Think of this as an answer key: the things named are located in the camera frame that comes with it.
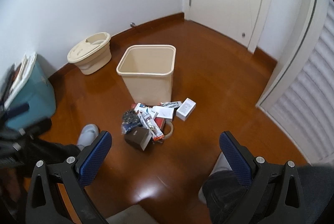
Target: wastebasket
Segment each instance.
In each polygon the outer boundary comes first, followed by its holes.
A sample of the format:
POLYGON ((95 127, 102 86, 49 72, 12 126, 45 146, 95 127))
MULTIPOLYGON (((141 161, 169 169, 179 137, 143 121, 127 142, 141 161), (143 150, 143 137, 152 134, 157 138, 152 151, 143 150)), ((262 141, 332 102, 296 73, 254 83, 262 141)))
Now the wastebasket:
POLYGON ((134 45, 126 50, 116 71, 135 103, 171 100, 175 54, 171 45, 134 45))
POLYGON ((15 130, 25 128, 44 117, 51 117, 56 111, 54 90, 36 60, 33 53, 22 61, 18 80, 12 85, 12 91, 6 100, 5 109, 29 104, 29 111, 9 119, 6 126, 15 130))

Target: small white box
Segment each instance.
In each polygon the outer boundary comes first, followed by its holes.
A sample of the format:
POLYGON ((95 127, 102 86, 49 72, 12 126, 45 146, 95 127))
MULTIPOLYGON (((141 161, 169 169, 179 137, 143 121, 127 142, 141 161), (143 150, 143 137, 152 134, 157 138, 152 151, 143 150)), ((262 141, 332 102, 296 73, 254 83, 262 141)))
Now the small white box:
POLYGON ((152 116, 153 119, 155 119, 155 118, 157 117, 157 115, 158 115, 158 113, 155 112, 155 111, 153 111, 152 108, 147 107, 147 106, 145 106, 145 105, 142 104, 142 103, 138 103, 134 110, 135 110, 136 112, 137 112, 137 111, 141 111, 141 112, 148 113, 148 114, 150 114, 150 115, 152 116))
POLYGON ((174 108, 153 106, 153 111, 157 112, 157 117, 164 118, 166 121, 172 121, 174 115, 174 108))
POLYGON ((176 110, 176 116, 185 121, 190 113, 195 109, 195 106, 196 102, 186 98, 182 105, 176 110))

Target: metal screw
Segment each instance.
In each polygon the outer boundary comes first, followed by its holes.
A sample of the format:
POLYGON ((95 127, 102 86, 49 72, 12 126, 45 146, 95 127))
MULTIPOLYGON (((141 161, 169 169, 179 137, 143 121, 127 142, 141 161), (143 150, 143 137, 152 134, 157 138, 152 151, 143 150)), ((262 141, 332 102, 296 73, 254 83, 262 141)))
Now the metal screw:
POLYGON ((264 163, 264 158, 261 156, 256 157, 256 162, 263 164, 264 163))
POLYGON ((19 129, 19 133, 21 134, 21 135, 24 135, 25 134, 25 130, 24 129, 19 129))
POLYGON ((289 167, 294 167, 295 166, 295 163, 293 161, 288 161, 288 166, 289 167))
POLYGON ((66 159, 66 162, 72 164, 75 160, 76 160, 75 157, 71 156, 66 159))
POLYGON ((13 148, 19 151, 21 149, 21 146, 18 143, 14 143, 13 148))
POLYGON ((42 160, 39 160, 37 163, 36 163, 36 166, 37 167, 41 167, 43 165, 43 161, 42 160))

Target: wooden baseboard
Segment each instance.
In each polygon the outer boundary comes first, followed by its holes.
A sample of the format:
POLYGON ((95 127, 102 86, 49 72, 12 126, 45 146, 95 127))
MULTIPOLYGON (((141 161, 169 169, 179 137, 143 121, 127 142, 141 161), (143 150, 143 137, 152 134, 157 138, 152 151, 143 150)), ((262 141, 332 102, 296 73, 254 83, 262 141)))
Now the wooden baseboard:
POLYGON ((56 82, 58 82, 61 78, 65 76, 66 73, 70 72, 72 69, 74 69, 76 66, 74 64, 67 63, 62 68, 58 69, 56 72, 54 72, 50 77, 49 81, 52 85, 54 85, 56 82))
POLYGON ((134 28, 127 29, 121 33, 118 33, 111 37, 110 42, 122 41, 137 33, 142 33, 144 31, 155 28, 162 24, 165 24, 165 23, 168 23, 174 20, 181 20, 181 19, 184 19, 184 13, 177 13, 177 14, 166 16, 163 18, 158 18, 158 19, 140 24, 134 28))
POLYGON ((255 49, 253 56, 256 59, 261 60, 262 62, 266 63, 267 65, 269 65, 273 69, 277 65, 277 61, 273 57, 271 57, 269 54, 267 54, 263 50, 261 50, 260 48, 255 49))
MULTIPOLYGON (((157 26, 160 26, 162 24, 175 21, 175 20, 182 20, 184 19, 184 13, 177 13, 174 15, 166 16, 163 18, 158 18, 143 24, 140 24, 134 28, 127 29, 121 33, 118 33, 111 37, 110 42, 117 42, 127 39, 130 36, 133 36, 138 33, 142 33, 144 31, 147 31, 149 29, 155 28, 157 26)), ((51 84, 54 84, 56 81, 61 79, 66 73, 70 72, 72 69, 74 69, 76 66, 74 64, 66 64, 61 69, 58 69, 54 74, 52 74, 49 77, 49 81, 51 84)))

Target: white slipper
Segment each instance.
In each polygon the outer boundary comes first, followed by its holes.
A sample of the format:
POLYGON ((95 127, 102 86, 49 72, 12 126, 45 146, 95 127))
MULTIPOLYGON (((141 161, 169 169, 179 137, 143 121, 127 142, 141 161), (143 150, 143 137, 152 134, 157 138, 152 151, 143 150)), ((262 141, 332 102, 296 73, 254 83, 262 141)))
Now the white slipper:
POLYGON ((80 150, 93 143, 95 138, 99 135, 99 129, 95 124, 88 124, 81 130, 77 146, 80 150))

